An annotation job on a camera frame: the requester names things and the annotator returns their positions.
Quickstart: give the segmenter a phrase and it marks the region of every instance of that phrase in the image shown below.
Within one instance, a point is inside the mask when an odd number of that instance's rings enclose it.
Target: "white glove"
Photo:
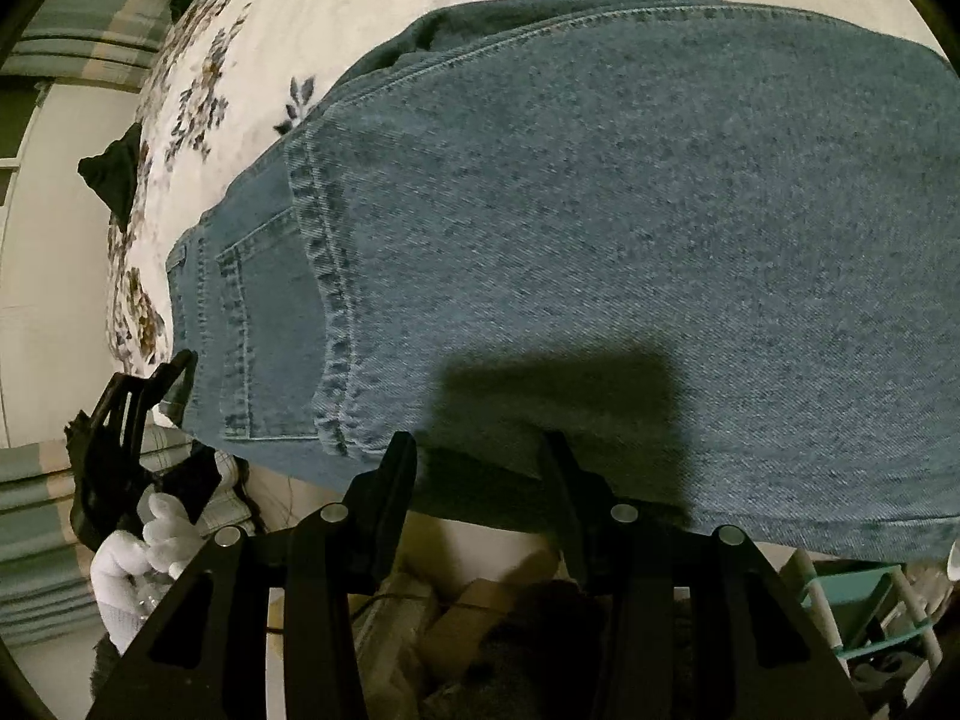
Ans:
[[[176,579],[203,546],[203,538],[173,495],[150,496],[152,519],[143,526],[143,541],[114,531],[100,545],[90,565],[90,584],[110,641],[123,655],[143,627],[147,610],[139,603],[134,579],[151,570]]]
[[[190,523],[184,504],[173,495],[151,495],[150,511],[157,519],[143,526],[143,541],[148,546],[147,560],[154,570],[178,579],[200,552],[203,538],[197,526]]]

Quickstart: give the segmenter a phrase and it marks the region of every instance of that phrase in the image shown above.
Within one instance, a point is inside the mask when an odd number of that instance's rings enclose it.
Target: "jeans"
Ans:
[[[168,260],[184,429],[333,488],[546,529],[544,429],[699,531],[866,559],[960,532],[960,84],[717,0],[425,16]]]

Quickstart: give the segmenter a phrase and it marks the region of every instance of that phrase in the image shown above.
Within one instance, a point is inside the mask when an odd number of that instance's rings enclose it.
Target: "striped curtain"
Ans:
[[[181,431],[150,426],[140,461],[161,471],[191,449]],[[0,637],[8,647],[66,634],[98,617],[89,582],[93,553],[70,528],[73,490],[65,442],[0,449]]]
[[[139,89],[170,28],[170,0],[46,0],[0,73]]]

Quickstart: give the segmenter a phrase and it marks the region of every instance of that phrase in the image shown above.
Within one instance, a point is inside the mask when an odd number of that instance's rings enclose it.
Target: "white comforter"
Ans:
[[[109,231],[107,334],[128,372],[172,352],[164,261],[227,185],[353,62],[424,13],[473,0],[195,0],[142,93],[145,161],[126,235]],[[908,0],[788,5],[939,47]]]

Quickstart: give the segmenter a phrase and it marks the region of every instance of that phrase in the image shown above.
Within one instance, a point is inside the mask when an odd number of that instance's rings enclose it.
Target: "metal rivet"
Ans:
[[[610,516],[617,522],[629,525],[631,522],[637,522],[640,512],[637,512],[637,507],[631,506],[629,503],[618,503],[610,509]]]
[[[227,525],[226,528],[220,528],[217,535],[213,536],[213,541],[222,547],[232,547],[237,541],[240,541],[240,529]]]
[[[343,522],[350,514],[350,509],[342,503],[328,503],[323,509],[320,509],[320,518],[326,522]]]
[[[736,525],[724,525],[718,536],[720,536],[720,541],[731,547],[740,546],[747,538],[746,533],[737,528]]]

